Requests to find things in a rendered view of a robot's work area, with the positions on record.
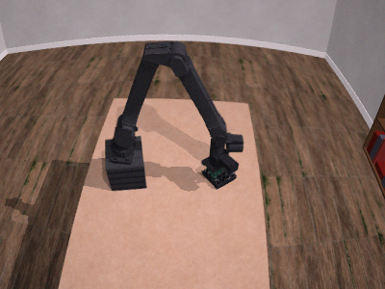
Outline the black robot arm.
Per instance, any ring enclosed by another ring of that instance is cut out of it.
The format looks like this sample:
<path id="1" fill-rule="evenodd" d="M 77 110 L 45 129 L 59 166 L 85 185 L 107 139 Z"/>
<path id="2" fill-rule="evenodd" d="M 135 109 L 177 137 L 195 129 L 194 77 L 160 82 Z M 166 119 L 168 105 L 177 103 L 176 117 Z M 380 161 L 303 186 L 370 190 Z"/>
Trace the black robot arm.
<path id="1" fill-rule="evenodd" d="M 235 173 L 238 170 L 239 163 L 229 156 L 229 152 L 243 152 L 243 135 L 226 134 L 226 124 L 224 120 L 222 120 L 211 96 L 208 94 L 195 70 L 193 61 L 186 51 L 185 44 L 180 41 L 148 42 L 145 45 L 141 63 L 124 111 L 117 119 L 113 137 L 112 163 L 123 165 L 132 164 L 136 145 L 135 139 L 137 138 L 135 131 L 137 132 L 139 128 L 136 125 L 138 116 L 159 65 L 170 66 L 175 76 L 179 77 L 191 97 L 192 102 L 202 116 L 210 133 L 210 151 L 216 155 L 224 152 L 220 156 L 211 154 L 210 164 L 215 169 L 222 166 L 226 175 L 230 176 Z M 224 143 L 226 143 L 225 150 Z"/>

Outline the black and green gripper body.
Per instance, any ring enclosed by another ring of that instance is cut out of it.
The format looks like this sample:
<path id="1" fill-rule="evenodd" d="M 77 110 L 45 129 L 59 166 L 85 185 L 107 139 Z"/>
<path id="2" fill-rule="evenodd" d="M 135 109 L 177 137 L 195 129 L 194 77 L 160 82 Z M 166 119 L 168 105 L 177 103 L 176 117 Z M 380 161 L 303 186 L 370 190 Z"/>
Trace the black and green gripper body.
<path id="1" fill-rule="evenodd" d="M 223 153 L 224 153 L 224 152 L 223 152 Z M 223 154 L 223 153 L 222 153 L 222 154 Z M 210 172 L 215 173 L 215 172 L 217 172 L 217 171 L 223 169 L 223 167 L 220 166 L 220 167 L 218 167 L 218 168 L 215 169 L 215 168 L 210 164 L 210 161 L 211 161 L 211 154 L 213 154 L 213 153 L 210 151 L 209 157 L 207 157 L 206 159 L 202 160 L 201 164 L 202 164 L 203 166 L 206 166 Z M 222 154 L 220 154 L 220 155 L 222 155 Z M 215 156 L 220 156 L 220 155 L 216 155 L 216 154 L 213 154 L 213 155 L 215 155 Z"/>

